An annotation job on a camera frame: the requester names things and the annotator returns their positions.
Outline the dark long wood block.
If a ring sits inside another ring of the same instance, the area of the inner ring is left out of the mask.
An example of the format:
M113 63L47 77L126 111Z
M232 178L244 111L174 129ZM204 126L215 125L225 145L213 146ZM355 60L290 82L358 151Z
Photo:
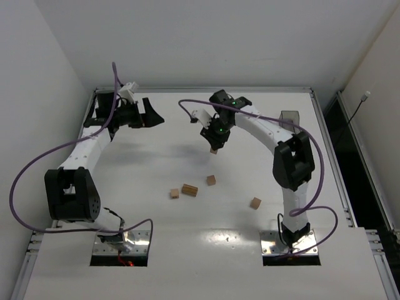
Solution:
M189 184L183 184L181 188L181 193L188 196L196 197L198 195L198 187Z

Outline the grey transparent plastic bin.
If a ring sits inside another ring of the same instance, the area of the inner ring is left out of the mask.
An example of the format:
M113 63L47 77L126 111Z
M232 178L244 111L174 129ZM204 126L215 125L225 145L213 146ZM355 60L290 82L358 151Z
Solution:
M296 125L299 125L300 121L300 116L299 116L299 111L293 111L293 110L286 110L286 111L281 111L279 115L279 125L293 133L298 131Z

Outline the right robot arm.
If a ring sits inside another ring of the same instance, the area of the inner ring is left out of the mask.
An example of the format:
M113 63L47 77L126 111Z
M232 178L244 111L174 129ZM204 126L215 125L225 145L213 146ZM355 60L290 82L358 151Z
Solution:
M284 205L281 236L284 243L291 247L310 231L305 212L290 215L292 210L306 205L308 182L315 170L308 135L303 132L296 134L261 119L261 113L250 100L245 97L233 99L224 90L215 92L209 102L217 104L214 115L199 108L192 112L192 117L202 124L201 135L209 142L212 151L223 148L231 128L237 126L273 154L272 175L282 187Z

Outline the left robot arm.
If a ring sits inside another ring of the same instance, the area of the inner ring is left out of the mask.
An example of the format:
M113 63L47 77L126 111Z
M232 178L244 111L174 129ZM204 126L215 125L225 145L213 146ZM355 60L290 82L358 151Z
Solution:
M49 169L44 175L47 203L53 220L94 229L104 243L126 241L123 218L102 206L91 173L119 128L151 128L164 122L148 98L143 98L142 104L143 112L133 94L127 91L94 93L83 122L82 141L75 145L57 169Z

